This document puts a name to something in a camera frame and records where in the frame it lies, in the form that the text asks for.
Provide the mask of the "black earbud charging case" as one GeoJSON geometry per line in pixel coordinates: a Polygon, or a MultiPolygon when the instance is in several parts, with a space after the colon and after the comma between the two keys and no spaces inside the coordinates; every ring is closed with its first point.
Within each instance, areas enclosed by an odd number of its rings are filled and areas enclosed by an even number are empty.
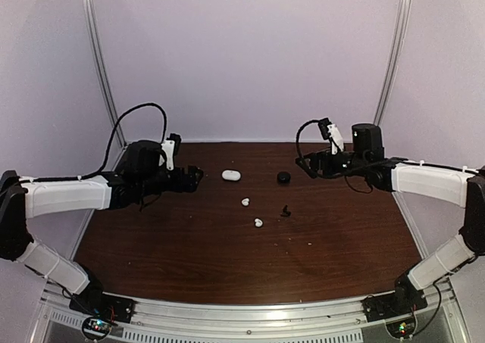
{"type": "Polygon", "coordinates": [[[289,184],[291,181],[291,174],[286,171],[280,171],[277,174],[277,183],[281,185],[289,184]]]}

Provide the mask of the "black earbud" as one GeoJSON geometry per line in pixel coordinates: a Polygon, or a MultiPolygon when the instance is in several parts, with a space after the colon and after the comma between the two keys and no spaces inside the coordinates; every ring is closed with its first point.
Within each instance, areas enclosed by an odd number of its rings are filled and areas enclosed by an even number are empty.
{"type": "Polygon", "coordinates": [[[281,211],[281,217],[290,217],[291,216],[291,211],[288,209],[288,205],[285,205],[281,211]]]}

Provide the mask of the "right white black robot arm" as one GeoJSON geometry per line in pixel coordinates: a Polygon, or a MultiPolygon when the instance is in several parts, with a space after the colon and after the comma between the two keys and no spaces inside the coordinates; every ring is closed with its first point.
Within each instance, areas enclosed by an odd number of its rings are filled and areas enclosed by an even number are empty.
{"type": "Polygon", "coordinates": [[[386,157],[382,132],[372,123],[352,126],[352,150],[346,150],[340,131],[329,119],[310,120],[329,148],[303,154],[296,142],[296,164],[312,179],[361,177],[370,189],[422,195],[455,204],[465,211],[458,233],[438,247],[395,283],[389,308],[405,313],[419,294],[444,276],[484,254],[484,171],[386,157]]]}

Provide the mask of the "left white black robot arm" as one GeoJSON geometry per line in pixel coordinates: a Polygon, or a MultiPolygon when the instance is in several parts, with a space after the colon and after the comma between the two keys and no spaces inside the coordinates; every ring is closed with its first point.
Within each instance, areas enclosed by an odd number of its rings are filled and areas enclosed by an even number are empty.
{"type": "Polygon", "coordinates": [[[204,173],[195,166],[176,167],[180,140],[172,135],[162,143],[148,140],[126,147],[112,171],[93,176],[29,178],[8,170],[1,177],[1,258],[16,261],[58,283],[93,316],[109,308],[87,269],[62,257],[34,239],[27,221],[47,214],[74,210],[118,210],[164,192],[192,193],[204,173]]]}

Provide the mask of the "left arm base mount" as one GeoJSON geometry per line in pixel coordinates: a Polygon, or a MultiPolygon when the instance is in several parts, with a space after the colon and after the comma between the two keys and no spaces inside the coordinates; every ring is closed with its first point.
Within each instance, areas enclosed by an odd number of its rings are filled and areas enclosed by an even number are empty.
{"type": "Polygon", "coordinates": [[[103,294],[100,304],[91,307],[81,297],[70,298],[69,308],[86,315],[80,331],[88,341],[100,341],[122,330],[121,323],[130,323],[135,301],[110,294],[103,294]]]}

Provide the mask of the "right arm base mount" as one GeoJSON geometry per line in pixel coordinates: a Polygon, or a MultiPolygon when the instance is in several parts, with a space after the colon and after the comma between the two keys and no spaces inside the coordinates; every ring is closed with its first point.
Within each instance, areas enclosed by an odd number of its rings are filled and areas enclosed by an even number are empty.
{"type": "Polygon", "coordinates": [[[361,304],[368,323],[384,321],[389,335],[401,341],[411,339],[418,331],[416,314],[428,306],[424,296],[409,300],[396,292],[369,295],[361,304]]]}

